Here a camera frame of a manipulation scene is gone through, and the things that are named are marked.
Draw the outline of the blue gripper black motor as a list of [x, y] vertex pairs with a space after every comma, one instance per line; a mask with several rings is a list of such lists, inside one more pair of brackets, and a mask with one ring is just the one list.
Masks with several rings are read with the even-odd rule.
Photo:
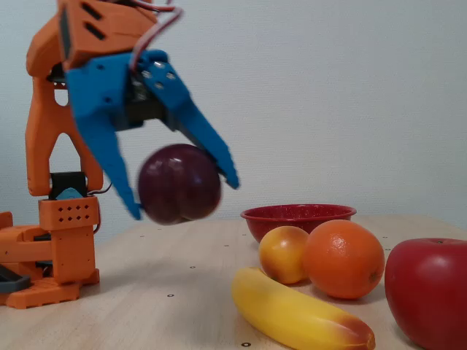
[[135, 74], [129, 68], [130, 58], [129, 52], [104, 55], [66, 73], [75, 116], [89, 121], [94, 113], [107, 115], [104, 119], [110, 125], [79, 125], [78, 129], [130, 215], [141, 219], [115, 131], [140, 128], [147, 120], [160, 120], [182, 133], [210, 155], [231, 188], [239, 188], [228, 145], [194, 103], [187, 86], [168, 63], [167, 53], [145, 51]]

